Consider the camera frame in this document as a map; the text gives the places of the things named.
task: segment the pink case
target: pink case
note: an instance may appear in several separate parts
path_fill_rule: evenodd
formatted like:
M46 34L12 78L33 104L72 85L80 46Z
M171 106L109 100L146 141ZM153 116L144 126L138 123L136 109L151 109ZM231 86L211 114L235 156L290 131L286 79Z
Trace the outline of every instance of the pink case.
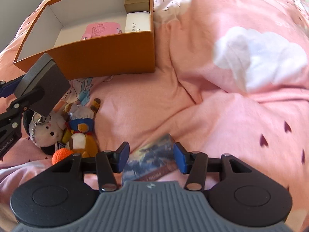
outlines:
M82 40L121 33L120 24L116 22L97 22L87 26Z

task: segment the orange box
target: orange box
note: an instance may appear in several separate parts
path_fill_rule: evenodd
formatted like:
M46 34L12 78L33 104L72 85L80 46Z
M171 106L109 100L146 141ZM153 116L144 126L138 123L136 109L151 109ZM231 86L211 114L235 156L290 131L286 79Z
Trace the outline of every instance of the orange box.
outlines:
M117 22L124 32L125 0L51 0L28 30L14 60L27 72L47 52L68 80L155 70L153 1L150 31L81 40L88 24Z

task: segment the pink bedsheet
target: pink bedsheet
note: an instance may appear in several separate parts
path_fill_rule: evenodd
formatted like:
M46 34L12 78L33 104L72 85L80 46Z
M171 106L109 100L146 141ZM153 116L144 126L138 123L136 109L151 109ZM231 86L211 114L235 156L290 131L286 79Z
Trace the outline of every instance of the pink bedsheet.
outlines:
M0 54L0 80L23 74L13 59L46 1ZM95 119L101 150L128 141L132 151L170 133L189 151L231 153L289 188L303 221L309 211L307 4L154 0L154 9L156 71L74 80L64 99L101 99ZM0 99L1 112L12 99ZM25 134L0 161L0 202L50 165ZM161 180L183 185L186 176L175 171ZM94 175L85 181L97 187ZM307 225L309 216L302 229Z

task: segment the book cover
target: book cover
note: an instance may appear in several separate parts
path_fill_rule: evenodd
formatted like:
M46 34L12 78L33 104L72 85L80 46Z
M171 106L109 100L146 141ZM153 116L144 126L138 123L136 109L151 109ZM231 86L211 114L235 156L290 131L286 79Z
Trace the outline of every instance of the book cover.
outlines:
M176 170L173 145L173 138L166 134L131 153L122 172L122 185L126 181L155 181Z

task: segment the brown plush toy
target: brown plush toy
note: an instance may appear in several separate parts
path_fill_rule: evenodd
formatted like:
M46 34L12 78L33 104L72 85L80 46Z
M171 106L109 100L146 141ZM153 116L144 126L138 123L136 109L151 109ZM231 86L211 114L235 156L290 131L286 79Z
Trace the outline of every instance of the brown plush toy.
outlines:
M65 106L65 111L71 119L62 138L62 143L66 146L54 153L53 165L72 153L81 153L83 158L94 157L98 153L98 146L93 137L93 125L100 105L100 99L96 98L90 108L75 104Z

